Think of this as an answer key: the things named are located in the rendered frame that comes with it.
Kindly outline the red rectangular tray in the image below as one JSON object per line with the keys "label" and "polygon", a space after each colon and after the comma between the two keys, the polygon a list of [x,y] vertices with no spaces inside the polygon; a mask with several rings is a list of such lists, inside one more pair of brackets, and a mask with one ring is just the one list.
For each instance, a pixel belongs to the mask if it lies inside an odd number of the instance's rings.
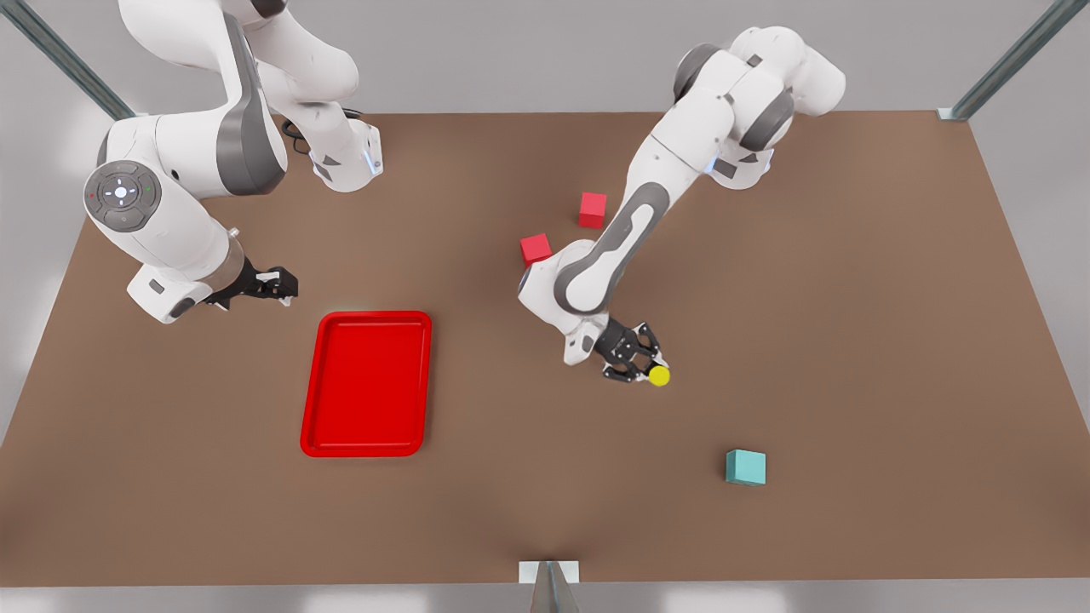
{"label": "red rectangular tray", "polygon": [[300,447],[316,458],[409,457],[425,435],[432,318],[331,312],[316,334]]}

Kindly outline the teal cube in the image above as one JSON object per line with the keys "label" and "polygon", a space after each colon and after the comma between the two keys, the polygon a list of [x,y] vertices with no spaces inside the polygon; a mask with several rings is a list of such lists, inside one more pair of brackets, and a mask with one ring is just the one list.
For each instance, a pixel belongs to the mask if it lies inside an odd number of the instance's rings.
{"label": "teal cube", "polygon": [[747,486],[766,484],[766,454],[760,450],[728,450],[725,481]]}

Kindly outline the silver frame post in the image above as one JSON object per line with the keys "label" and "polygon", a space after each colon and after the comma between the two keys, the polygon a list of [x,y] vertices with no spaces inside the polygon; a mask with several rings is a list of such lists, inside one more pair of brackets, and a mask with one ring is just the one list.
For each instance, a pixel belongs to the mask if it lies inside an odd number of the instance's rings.
{"label": "silver frame post", "polygon": [[1013,75],[1027,67],[1047,43],[1051,43],[1059,31],[1090,5],[1090,0],[1052,0],[1046,12],[1036,19],[1036,23],[1024,32],[1016,43],[1013,43],[993,67],[990,67],[983,77],[978,79],[953,106],[938,108],[938,120],[944,122],[966,122],[1001,91],[1001,87],[1012,81]]}
{"label": "silver frame post", "polygon": [[520,561],[519,582],[533,582],[530,613],[580,613],[570,585],[580,581],[577,561]]}
{"label": "silver frame post", "polygon": [[51,59],[89,99],[113,120],[124,120],[128,117],[140,117],[143,113],[133,112],[129,105],[112,91],[96,73],[87,67],[77,52],[71,50],[65,40],[44,22],[43,16],[31,8],[25,0],[0,0],[0,13],[3,14],[16,31],[34,43],[43,55]]}

